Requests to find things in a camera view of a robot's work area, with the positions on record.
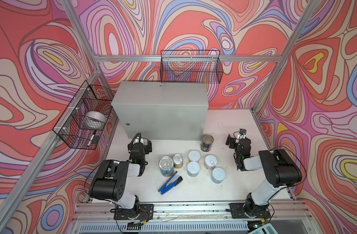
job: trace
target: blue stapler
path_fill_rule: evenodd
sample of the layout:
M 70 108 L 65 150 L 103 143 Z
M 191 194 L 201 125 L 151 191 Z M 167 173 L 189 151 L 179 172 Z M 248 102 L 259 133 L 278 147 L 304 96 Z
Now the blue stapler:
M 177 171 L 173 173 L 173 175 L 171 175 L 171 177 L 167 180 L 167 182 L 163 184 L 163 186 L 160 187 L 160 189 L 158 190 L 160 194 L 162 195 L 165 194 L 166 192 L 171 190 L 173 187 L 175 187 L 182 181 L 182 177 L 181 176 L 176 177 L 176 175 L 177 175 Z

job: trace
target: black mounting plate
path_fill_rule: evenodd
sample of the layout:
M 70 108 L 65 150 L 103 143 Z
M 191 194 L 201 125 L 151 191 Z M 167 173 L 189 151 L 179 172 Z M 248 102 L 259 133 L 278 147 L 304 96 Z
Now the black mounting plate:
M 140 214 L 134 218 L 134 219 L 139 219 L 141 221 L 145 219 L 152 219 L 153 218 L 153 213 L 154 213 L 154 204 L 140 204 Z M 150 213 L 150 217 L 142 210 L 146 210 L 148 213 Z M 121 209 L 116 209 L 115 214 L 113 215 L 114 220 L 132 220 L 129 219 L 125 214 L 122 213 Z
M 249 219 L 250 217 L 245 214 L 245 210 L 243 209 L 244 203 L 230 203 L 230 209 L 232 210 L 232 218 L 233 219 Z M 269 211 L 263 211 L 260 215 L 257 215 L 255 218 L 268 219 L 271 217 Z

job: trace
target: white table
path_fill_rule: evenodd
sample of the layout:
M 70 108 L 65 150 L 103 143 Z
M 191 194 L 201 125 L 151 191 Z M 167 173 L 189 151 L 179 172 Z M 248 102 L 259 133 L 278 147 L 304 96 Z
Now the white table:
M 129 159 L 127 149 L 128 139 L 123 125 L 118 123 L 113 137 L 107 159 L 126 161 Z M 211 151 L 205 153 L 200 149 L 200 141 L 185 140 L 151 140 L 152 153 L 146 155 L 148 165 L 141 177 L 128 177 L 125 189 L 136 194 L 141 202 L 162 201 L 234 201 L 246 199 L 248 193 L 258 188 L 265 179 L 262 169 L 256 171 L 237 170 L 234 162 L 234 149 L 225 145 L 228 134 L 239 129 L 246 129 L 246 136 L 251 139 L 251 155 L 257 155 L 260 150 L 267 150 L 267 146 L 251 115 L 250 110 L 209 110 L 204 127 L 204 134 L 214 138 Z M 188 164 L 187 155 L 191 150 L 201 154 L 200 173 L 190 177 L 186 172 Z M 157 190 L 167 181 L 159 169 L 158 162 L 163 156 L 181 154 L 184 165 L 175 169 L 183 181 L 164 195 Z M 204 157 L 212 154 L 218 159 L 219 167 L 226 173 L 225 180 L 215 184 L 210 179 L 211 171 L 204 167 Z M 290 199 L 286 189 L 280 191 L 274 199 Z

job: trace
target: white can lid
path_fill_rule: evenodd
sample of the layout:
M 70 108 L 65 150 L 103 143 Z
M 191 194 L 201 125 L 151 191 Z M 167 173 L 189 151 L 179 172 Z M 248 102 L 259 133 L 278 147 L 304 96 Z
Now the white can lid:
M 197 162 L 189 162 L 187 171 L 190 173 L 197 173 L 200 171 L 200 165 Z
M 224 180 L 225 179 L 225 171 L 220 167 L 216 167 L 212 171 L 212 176 L 215 180 Z
M 197 161 L 200 160 L 201 155 L 200 155 L 200 153 L 199 153 L 198 151 L 192 150 L 192 151 L 189 152 L 188 157 L 189 157 L 190 161 L 195 161 L 195 162 L 197 162 Z
M 204 162 L 210 167 L 214 167 L 217 164 L 217 159 L 213 155 L 208 155 L 205 157 Z

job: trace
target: small can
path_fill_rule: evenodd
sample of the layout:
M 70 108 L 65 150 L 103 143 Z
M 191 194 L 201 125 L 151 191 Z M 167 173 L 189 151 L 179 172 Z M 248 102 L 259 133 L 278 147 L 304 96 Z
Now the small can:
M 203 152 L 209 152 L 211 150 L 212 143 L 214 143 L 214 138 L 211 135 L 203 135 L 201 150 Z
M 189 152 L 188 158 L 189 162 L 198 162 L 201 158 L 201 155 L 198 151 L 192 150 Z
M 173 160 L 168 156 L 164 156 L 160 159 L 159 167 L 163 176 L 169 177 L 174 173 Z
M 221 183 L 225 179 L 225 171 L 220 168 L 216 167 L 214 170 L 212 170 L 211 173 L 211 180 L 214 183 Z
M 187 174 L 196 177 L 200 173 L 200 165 L 197 162 L 189 162 L 187 165 Z
M 216 167 L 217 159 L 213 155 L 208 155 L 204 158 L 204 167 L 212 170 Z
M 175 165 L 176 168 L 181 168 L 183 165 L 183 158 L 181 155 L 179 154 L 175 154 L 175 156 L 173 156 L 173 163 Z

